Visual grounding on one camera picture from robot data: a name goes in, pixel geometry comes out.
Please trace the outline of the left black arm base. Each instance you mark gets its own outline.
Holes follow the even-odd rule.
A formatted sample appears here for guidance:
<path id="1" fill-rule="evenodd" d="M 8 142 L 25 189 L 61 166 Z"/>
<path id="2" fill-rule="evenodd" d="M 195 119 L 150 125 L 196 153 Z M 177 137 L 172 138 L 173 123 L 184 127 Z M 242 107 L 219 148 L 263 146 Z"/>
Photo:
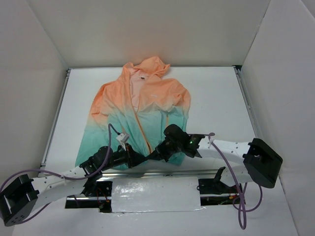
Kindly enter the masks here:
<path id="1" fill-rule="evenodd" d="M 86 200 L 83 204 L 87 204 L 87 208 L 97 208 L 100 212 L 111 213 L 111 196 L 112 196 L 112 180 L 87 180 L 84 185 L 81 195 L 84 195 Z"/>

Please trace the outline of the orange and teal hooded jacket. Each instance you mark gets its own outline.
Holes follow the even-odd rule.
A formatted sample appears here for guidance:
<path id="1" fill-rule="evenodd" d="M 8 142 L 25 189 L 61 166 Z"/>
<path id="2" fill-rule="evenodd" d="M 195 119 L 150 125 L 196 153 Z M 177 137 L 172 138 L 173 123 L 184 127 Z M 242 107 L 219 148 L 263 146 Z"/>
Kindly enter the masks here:
<path id="1" fill-rule="evenodd" d="M 75 165 L 86 161 L 100 147 L 119 142 L 108 135 L 108 124 L 129 135 L 132 148 L 147 156 L 164 140 L 164 130 L 175 124 L 186 130 L 189 91 L 176 79 L 165 79 L 169 65 L 158 57 L 129 62 L 117 80 L 103 84 L 92 102 Z"/>

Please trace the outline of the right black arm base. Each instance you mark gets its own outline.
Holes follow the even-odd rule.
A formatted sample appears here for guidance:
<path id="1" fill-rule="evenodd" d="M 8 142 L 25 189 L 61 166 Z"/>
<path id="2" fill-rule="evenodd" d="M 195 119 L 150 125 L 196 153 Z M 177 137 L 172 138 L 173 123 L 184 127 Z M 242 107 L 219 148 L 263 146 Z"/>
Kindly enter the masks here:
<path id="1" fill-rule="evenodd" d="M 239 193 L 236 185 L 229 187 L 221 182 L 225 167 L 221 167 L 214 178 L 200 178 L 197 190 L 200 194 L 201 206 L 218 206 L 239 204 Z"/>

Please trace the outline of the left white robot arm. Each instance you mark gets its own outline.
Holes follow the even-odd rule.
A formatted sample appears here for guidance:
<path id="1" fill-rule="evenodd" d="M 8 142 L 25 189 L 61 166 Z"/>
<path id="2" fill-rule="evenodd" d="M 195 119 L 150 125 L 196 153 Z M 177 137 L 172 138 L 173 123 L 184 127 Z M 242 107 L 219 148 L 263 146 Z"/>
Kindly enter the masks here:
<path id="1" fill-rule="evenodd" d="M 7 227 L 24 223 L 32 211 L 51 202 L 71 195 L 94 195 L 103 171 L 122 164 L 131 169 L 147 159 L 130 145 L 119 147 L 117 151 L 104 146 L 79 166 L 62 174 L 36 178 L 18 175 L 0 192 L 0 217 Z"/>

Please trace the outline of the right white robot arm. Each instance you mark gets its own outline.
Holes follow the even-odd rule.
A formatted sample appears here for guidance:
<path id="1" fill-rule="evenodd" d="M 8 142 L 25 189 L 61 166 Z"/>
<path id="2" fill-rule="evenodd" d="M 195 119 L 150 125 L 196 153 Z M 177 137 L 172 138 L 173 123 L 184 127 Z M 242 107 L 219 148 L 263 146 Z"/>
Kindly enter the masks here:
<path id="1" fill-rule="evenodd" d="M 275 187 L 283 159 L 262 139 L 254 138 L 249 143 L 216 140 L 213 133 L 188 134 L 175 124 L 166 127 L 164 135 L 164 140 L 148 155 L 149 160 L 168 162 L 177 153 L 190 158 L 222 159 L 226 166 L 218 169 L 214 180 L 219 192 L 246 182 Z"/>

